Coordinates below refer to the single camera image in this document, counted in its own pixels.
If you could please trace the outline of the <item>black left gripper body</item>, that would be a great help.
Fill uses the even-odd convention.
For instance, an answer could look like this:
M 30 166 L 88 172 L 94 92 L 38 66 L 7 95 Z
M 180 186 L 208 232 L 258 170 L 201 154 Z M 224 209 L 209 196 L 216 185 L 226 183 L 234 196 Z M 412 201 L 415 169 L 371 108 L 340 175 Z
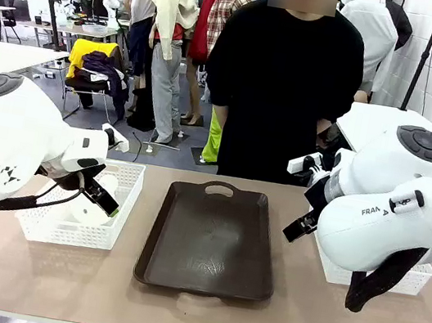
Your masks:
M 83 168 L 79 171 L 67 172 L 64 169 L 54 169 L 52 164 L 43 164 L 42 175 L 51 178 L 58 186 L 65 191 L 76 191 L 83 188 L 86 193 L 90 193 L 95 187 L 95 177 L 102 172 L 102 166 Z

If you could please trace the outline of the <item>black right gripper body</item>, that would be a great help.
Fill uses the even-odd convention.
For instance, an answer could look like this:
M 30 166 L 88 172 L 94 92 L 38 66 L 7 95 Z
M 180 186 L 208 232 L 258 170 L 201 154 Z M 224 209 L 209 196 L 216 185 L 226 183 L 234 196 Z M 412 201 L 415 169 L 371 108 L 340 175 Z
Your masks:
M 310 211 L 304 215 L 305 218 L 318 220 L 322 210 L 333 199 L 333 190 L 329 178 L 320 178 L 312 182 L 304 195 L 310 204 Z

